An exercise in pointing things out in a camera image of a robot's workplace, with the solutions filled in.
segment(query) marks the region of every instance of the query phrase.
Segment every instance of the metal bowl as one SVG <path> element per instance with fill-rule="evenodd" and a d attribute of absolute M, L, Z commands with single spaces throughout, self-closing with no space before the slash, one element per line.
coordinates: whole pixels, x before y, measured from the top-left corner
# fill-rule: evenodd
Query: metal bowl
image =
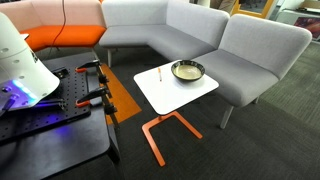
<path fill-rule="evenodd" d="M 195 61 L 181 60 L 171 66 L 171 71 L 179 80 L 196 81 L 204 75 L 205 69 Z"/>

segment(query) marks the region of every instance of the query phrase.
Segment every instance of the sofa cushion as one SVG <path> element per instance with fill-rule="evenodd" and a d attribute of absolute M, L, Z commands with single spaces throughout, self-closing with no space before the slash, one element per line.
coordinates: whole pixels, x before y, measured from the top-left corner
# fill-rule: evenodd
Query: sofa cushion
<path fill-rule="evenodd" d="M 219 49 L 269 69 L 282 79 L 310 42 L 310 34 L 306 32 L 303 28 L 237 14 L 230 18 Z"/>
<path fill-rule="evenodd" d="M 148 45 L 171 61 L 192 59 L 215 50 L 210 44 L 170 26 L 154 27 Z"/>
<path fill-rule="evenodd" d="M 41 26 L 41 20 L 34 11 L 31 1 L 17 1 L 0 4 L 0 12 L 8 16 L 18 31 Z"/>
<path fill-rule="evenodd" d="M 21 31 L 27 33 L 27 43 L 33 51 L 45 47 L 93 47 L 100 39 L 106 28 L 102 26 L 40 26 L 37 28 Z"/>
<path fill-rule="evenodd" d="M 153 35 L 153 26 L 114 26 L 109 27 L 100 38 L 99 44 L 106 48 L 147 46 Z"/>
<path fill-rule="evenodd" d="M 272 72 L 220 49 L 193 60 L 219 83 L 215 92 L 236 107 L 252 102 L 279 81 Z"/>
<path fill-rule="evenodd" d="M 102 11 L 107 27 L 166 23 L 167 0 L 108 0 Z"/>
<path fill-rule="evenodd" d="M 98 0 L 28 0 L 32 2 L 43 26 L 100 25 L 106 26 Z"/>
<path fill-rule="evenodd" d="M 229 18 L 221 10 L 169 0 L 166 24 L 218 49 Z"/>

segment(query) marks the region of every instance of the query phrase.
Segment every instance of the wall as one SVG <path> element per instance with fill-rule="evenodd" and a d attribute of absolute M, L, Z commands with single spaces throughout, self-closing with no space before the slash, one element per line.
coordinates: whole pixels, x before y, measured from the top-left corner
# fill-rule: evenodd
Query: wall
<path fill-rule="evenodd" d="M 304 0 L 284 0 L 279 12 L 283 9 L 297 9 Z"/>
<path fill-rule="evenodd" d="M 205 7 L 210 7 L 210 0 L 198 0 L 198 4 Z"/>
<path fill-rule="evenodd" d="M 278 0 L 277 6 L 281 6 L 283 4 L 284 0 Z"/>

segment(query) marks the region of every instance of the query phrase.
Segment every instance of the table base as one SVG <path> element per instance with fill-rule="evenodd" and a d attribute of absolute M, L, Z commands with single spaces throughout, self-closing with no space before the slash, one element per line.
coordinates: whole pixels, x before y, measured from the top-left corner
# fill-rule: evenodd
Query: table base
<path fill-rule="evenodd" d="M 144 124 L 142 126 L 142 130 L 144 132 L 144 135 L 146 136 L 150 146 L 151 146 L 151 149 L 154 153 L 154 155 L 156 156 L 157 160 L 158 160 L 158 163 L 160 166 L 164 166 L 165 165 L 165 161 L 159 151 L 159 148 L 157 147 L 156 143 L 154 142 L 152 136 L 151 136 L 151 133 L 149 131 L 150 128 L 156 126 L 157 124 L 163 122 L 164 120 L 170 118 L 171 116 L 175 116 L 182 124 L 184 124 L 198 139 L 201 139 L 202 138 L 202 134 L 200 134 L 199 131 L 197 131 L 185 118 L 183 118 L 181 116 L 181 114 L 179 114 L 177 111 L 173 111 L 167 115 L 160 115 L 158 116 L 157 118 L 149 121 L 148 123 Z"/>

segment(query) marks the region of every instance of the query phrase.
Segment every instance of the gray sofa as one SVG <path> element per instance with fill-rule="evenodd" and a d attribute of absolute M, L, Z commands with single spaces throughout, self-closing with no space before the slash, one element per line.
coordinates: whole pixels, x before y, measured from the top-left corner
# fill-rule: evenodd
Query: gray sofa
<path fill-rule="evenodd" d="M 150 46 L 168 60 L 193 59 L 216 50 L 230 18 L 224 11 L 181 0 L 108 0 L 102 3 L 107 30 L 100 46 Z"/>
<path fill-rule="evenodd" d="M 227 103 L 220 127 L 234 107 L 243 107 L 279 82 L 310 44 L 303 28 L 236 14 L 227 23 L 217 50 L 192 59 L 219 83 L 215 93 Z"/>
<path fill-rule="evenodd" d="M 108 48 L 150 46 L 168 60 L 202 64 L 227 102 L 220 127 L 234 107 L 257 102 L 279 82 L 312 39 L 303 28 L 209 9 L 180 0 L 108 0 L 102 4 Z"/>

